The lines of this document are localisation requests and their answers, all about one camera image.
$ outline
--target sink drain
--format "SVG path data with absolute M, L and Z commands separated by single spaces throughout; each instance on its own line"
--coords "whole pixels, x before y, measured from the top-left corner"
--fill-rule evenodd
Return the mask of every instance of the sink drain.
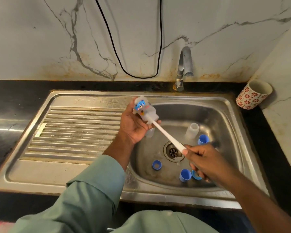
M 184 159 L 184 156 L 182 155 L 182 153 L 171 143 L 171 141 L 168 141 L 164 145 L 163 152 L 164 152 L 165 157 L 171 162 L 176 162 L 174 158 L 178 158 L 178 157 L 182 158 L 180 161 Z

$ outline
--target green sleeve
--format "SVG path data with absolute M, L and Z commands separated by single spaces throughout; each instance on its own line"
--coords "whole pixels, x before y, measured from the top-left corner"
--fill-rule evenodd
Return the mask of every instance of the green sleeve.
M 67 183 L 52 207 L 20 218 L 10 233 L 104 232 L 119 204 L 124 180 L 120 164 L 101 155 Z

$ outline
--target black granite countertop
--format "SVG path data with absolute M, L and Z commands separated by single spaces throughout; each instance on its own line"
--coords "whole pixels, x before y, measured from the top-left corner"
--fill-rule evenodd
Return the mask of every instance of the black granite countertop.
M 186 92 L 233 93 L 244 83 L 184 83 Z M 9 81 L 0 80 L 0 166 L 15 146 L 22 132 L 44 102 L 50 90 L 90 91 L 172 91 L 171 82 L 88 82 L 88 81 Z M 291 215 L 291 166 L 281 150 L 259 107 L 241 109 L 247 131 L 256 148 L 258 162 L 272 198 Z M 0 192 L 0 220 L 15 221 L 53 205 L 58 196 Z M 120 202 L 111 227 L 120 226 L 139 210 L 157 209 L 189 213 L 213 226 L 219 232 L 252 232 L 248 219 L 241 211 L 212 210 L 190 207 L 167 207 Z

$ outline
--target floral mug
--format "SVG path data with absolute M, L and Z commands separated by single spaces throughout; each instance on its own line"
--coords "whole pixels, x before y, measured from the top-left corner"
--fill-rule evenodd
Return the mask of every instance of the floral mug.
M 250 81 L 236 98 L 236 104 L 246 110 L 253 109 L 261 103 L 273 88 L 267 82 L 255 79 Z

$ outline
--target faucet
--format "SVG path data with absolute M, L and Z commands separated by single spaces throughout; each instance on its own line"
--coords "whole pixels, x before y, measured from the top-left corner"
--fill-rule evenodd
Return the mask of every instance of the faucet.
M 173 89 L 177 92 L 181 92 L 184 90 L 183 76 L 188 76 L 188 77 L 193 76 L 192 55 L 191 55 L 191 49 L 188 46 L 183 47 L 180 54 L 176 82 L 173 86 Z

